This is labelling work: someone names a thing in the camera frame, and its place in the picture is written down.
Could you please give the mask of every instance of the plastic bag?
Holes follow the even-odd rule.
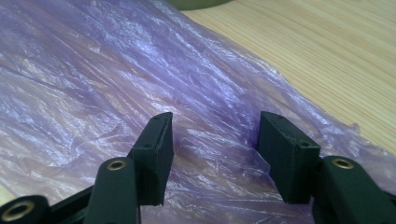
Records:
[[[166,3],[0,2],[0,181],[51,203],[125,156],[150,117],[174,113],[164,206],[144,223],[312,223],[284,204],[254,149],[261,111],[358,161],[396,193],[396,159],[307,101],[274,68]]]

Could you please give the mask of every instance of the crumpled plastic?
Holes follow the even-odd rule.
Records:
[[[56,203],[87,188],[167,111],[176,154],[144,223],[313,223],[310,205],[282,202],[255,150],[261,111],[396,193],[394,156],[165,2],[1,1],[0,26],[0,183],[16,196]]]

